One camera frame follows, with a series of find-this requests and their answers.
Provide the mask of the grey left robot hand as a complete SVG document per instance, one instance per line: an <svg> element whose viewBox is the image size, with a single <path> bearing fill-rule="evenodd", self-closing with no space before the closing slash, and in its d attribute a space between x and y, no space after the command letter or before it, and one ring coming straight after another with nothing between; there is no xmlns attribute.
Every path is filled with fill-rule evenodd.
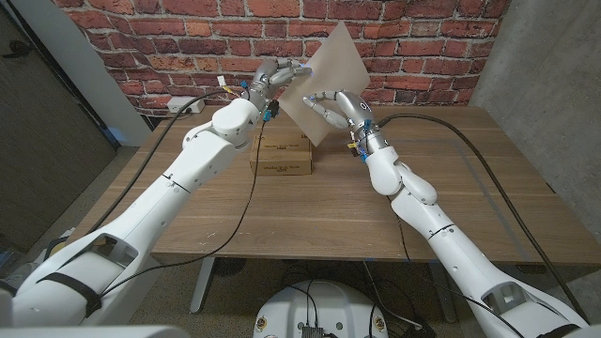
<svg viewBox="0 0 601 338"><path fill-rule="evenodd" d="M280 87L294 78L310 75L313 70L293 59L267 59L257 69L254 78L242 97L263 111Z"/></svg>

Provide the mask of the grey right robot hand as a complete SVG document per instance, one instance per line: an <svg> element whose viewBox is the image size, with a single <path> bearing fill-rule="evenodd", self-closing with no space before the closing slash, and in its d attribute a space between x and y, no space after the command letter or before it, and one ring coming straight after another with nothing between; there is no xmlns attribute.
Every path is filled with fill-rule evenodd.
<svg viewBox="0 0 601 338"><path fill-rule="evenodd" d="M320 104L322 100L334 101L342 114L327 109ZM311 110L323 117L336 129L351 129L361 141L372 129L373 112L368 104L357 94L346 91L321 91L302 99Z"/></svg>

